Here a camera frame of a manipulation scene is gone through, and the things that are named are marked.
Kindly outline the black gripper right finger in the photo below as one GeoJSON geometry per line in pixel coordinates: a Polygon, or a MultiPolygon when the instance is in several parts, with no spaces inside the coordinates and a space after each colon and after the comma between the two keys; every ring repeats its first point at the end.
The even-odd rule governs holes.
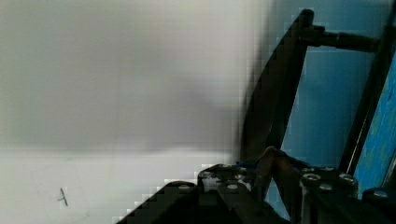
{"type": "Polygon", "coordinates": [[[276,147],[262,154],[262,189],[274,180],[290,224],[355,224],[358,200],[355,177],[333,167],[313,167],[276,147]]]}

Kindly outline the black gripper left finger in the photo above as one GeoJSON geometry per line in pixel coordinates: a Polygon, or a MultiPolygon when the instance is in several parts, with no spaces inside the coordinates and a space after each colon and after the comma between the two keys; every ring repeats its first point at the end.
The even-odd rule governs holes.
{"type": "Polygon", "coordinates": [[[240,165],[216,164],[197,175],[197,185],[205,196],[216,195],[220,186],[230,191],[236,191],[236,187],[242,186],[255,201],[262,202],[261,190],[256,187],[255,182],[256,172],[240,165]]]}

